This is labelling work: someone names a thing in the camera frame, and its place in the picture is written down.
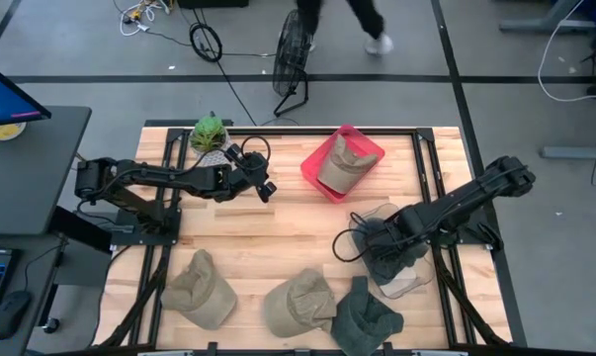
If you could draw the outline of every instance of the cap brim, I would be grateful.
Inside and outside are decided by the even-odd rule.
[[[334,190],[337,193],[346,194],[350,192],[350,190],[359,182],[361,177],[365,175],[366,172],[363,173],[349,173],[337,165],[335,165],[330,159],[327,157],[324,160],[324,163],[321,165],[319,169],[319,174],[317,174],[317,180],[319,180],[323,185],[326,187]]]
[[[216,330],[236,306],[236,293],[218,277],[208,301],[193,311],[180,311],[189,321],[206,330]]]
[[[263,313],[271,333],[278,337],[292,337],[311,331],[314,327],[303,325],[294,319],[287,304],[291,280],[274,288],[263,306]]]

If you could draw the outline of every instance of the computer mouse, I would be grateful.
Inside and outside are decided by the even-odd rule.
[[[12,337],[17,332],[31,299],[27,291],[13,292],[3,298],[0,306],[0,340]]]

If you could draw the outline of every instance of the red plastic bin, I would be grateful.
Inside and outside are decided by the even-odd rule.
[[[346,144],[350,149],[353,150],[358,156],[363,157],[368,154],[376,154],[379,159],[377,163],[370,169],[372,171],[377,164],[385,157],[385,151],[379,147],[376,143],[372,142],[369,138],[367,138],[363,133],[360,133],[359,130],[355,129],[350,125],[342,125],[339,130],[337,130],[331,137],[329,137],[318,149],[315,150],[300,166],[301,175],[308,181],[308,183],[312,184],[318,191],[321,192],[326,198],[330,199],[331,202],[337,204],[344,201],[344,199],[352,193],[355,189],[357,184],[351,188],[351,190],[346,194],[340,194],[335,192],[334,190],[326,187],[325,185],[321,184],[319,180],[317,180],[317,175],[319,174],[319,169],[321,168],[328,152],[333,146],[333,143],[337,139],[337,135],[343,135],[346,138]]]

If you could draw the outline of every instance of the fan stand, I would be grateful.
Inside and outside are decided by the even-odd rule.
[[[285,110],[280,111],[280,109],[282,108],[283,105],[285,105],[287,100],[290,97],[297,94],[296,90],[292,90],[287,95],[285,95],[285,98],[280,102],[280,104],[278,104],[278,106],[276,107],[276,110],[274,110],[274,115],[276,116],[276,118],[278,118],[280,115],[287,113],[293,109],[299,108],[300,106],[306,104],[306,102],[308,101],[308,75],[306,74],[305,71],[303,71],[301,69],[296,68],[296,71],[299,72],[299,76],[301,76],[301,79],[304,81],[304,100],[302,100],[301,103],[297,103],[297,104],[291,106],[290,108],[286,108]]]

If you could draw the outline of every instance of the fan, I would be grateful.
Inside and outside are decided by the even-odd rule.
[[[274,90],[284,99],[274,114],[276,117],[298,108],[308,101],[308,76],[304,71],[312,36],[306,30],[299,10],[292,10],[285,20],[285,25],[278,41],[276,62],[274,63]],[[304,81],[304,99],[285,110],[280,110],[287,100],[297,94],[296,89]]]

